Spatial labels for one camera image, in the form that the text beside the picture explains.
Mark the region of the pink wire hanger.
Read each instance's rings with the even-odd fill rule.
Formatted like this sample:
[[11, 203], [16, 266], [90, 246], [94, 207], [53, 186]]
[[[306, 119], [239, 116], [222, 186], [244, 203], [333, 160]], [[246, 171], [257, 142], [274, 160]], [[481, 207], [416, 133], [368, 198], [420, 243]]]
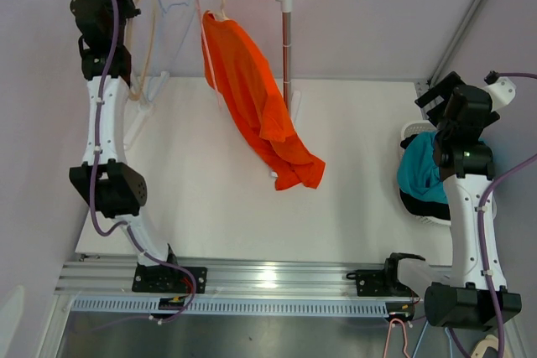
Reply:
[[204, 61], [206, 62], [206, 71], [209, 72], [211, 81], [209, 82], [209, 86], [214, 90], [216, 99], [217, 99], [217, 105], [219, 110], [222, 109], [222, 94], [220, 93], [218, 89], [218, 85], [216, 82], [214, 67], [212, 64], [211, 59], [211, 51], [208, 45], [207, 37], [206, 37], [206, 31], [205, 26], [203, 24], [203, 15], [201, 12], [201, 3], [200, 0], [196, 0], [196, 11], [198, 14], [198, 19], [200, 23], [200, 29], [201, 29], [201, 44], [204, 51]]

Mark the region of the orange t shirt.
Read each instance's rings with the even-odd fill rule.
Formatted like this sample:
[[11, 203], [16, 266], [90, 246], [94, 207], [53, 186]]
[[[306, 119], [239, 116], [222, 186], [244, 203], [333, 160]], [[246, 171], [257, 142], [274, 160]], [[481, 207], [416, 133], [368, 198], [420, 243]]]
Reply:
[[276, 190], [297, 184], [315, 189], [325, 162], [302, 143], [276, 84], [269, 62], [235, 21], [203, 24], [218, 89], [249, 147], [277, 174]]

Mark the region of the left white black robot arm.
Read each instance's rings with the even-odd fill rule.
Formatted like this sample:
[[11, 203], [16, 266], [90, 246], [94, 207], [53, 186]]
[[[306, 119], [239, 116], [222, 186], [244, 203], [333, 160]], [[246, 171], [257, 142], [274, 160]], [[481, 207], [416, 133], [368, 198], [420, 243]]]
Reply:
[[86, 149], [69, 180], [89, 208], [94, 231], [109, 237], [124, 233], [138, 265], [152, 270], [151, 282], [163, 292], [180, 284], [171, 246], [156, 231], [145, 206], [144, 177], [128, 166], [124, 112], [131, 89], [131, 55], [125, 28], [140, 13], [134, 0], [72, 0], [70, 10], [81, 32], [81, 70], [89, 96]]

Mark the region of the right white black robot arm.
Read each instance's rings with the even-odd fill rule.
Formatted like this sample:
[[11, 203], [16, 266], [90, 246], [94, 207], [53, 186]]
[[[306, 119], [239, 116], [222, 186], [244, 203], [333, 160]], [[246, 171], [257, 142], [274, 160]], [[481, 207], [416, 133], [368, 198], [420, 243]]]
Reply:
[[384, 289], [406, 289], [423, 299], [425, 317], [436, 327], [489, 331], [520, 313], [521, 297], [508, 291], [499, 262], [493, 223], [492, 149], [482, 132], [499, 119], [498, 109], [515, 95], [514, 84], [496, 73], [483, 88], [468, 85], [451, 72], [416, 100], [435, 126], [433, 159], [440, 170], [450, 210], [451, 272], [444, 275], [423, 257], [392, 253], [382, 274]]

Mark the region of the light blue wire hanger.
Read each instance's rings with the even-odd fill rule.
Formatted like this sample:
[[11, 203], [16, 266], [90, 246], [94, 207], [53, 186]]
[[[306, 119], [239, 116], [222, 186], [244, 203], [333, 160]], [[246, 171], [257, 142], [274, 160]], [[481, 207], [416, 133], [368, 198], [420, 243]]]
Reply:
[[194, 20], [194, 0], [165, 4], [157, 0], [159, 18], [156, 42], [152, 46], [154, 61], [145, 96], [150, 104], [164, 89], [175, 68], [180, 51]]

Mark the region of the teal t shirt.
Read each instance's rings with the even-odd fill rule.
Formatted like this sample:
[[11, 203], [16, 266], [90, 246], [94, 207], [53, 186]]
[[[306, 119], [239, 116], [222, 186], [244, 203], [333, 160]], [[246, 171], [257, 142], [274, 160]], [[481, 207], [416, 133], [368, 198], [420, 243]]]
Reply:
[[399, 189], [421, 201], [448, 207], [496, 176], [492, 150], [477, 136], [455, 130], [421, 132], [404, 140], [396, 179]]

